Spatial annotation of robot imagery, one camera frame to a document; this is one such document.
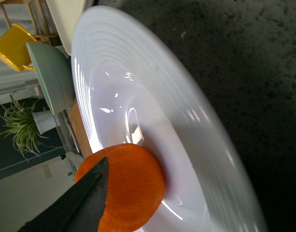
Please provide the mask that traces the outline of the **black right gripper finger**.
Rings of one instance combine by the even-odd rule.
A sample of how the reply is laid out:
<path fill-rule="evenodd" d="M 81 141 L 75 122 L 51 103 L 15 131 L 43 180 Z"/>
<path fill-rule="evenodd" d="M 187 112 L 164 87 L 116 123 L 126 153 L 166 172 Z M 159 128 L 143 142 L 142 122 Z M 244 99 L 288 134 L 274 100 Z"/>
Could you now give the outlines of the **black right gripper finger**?
<path fill-rule="evenodd" d="M 20 232 L 96 232 L 108 193 L 108 158 L 101 159 L 76 184 Z"/>

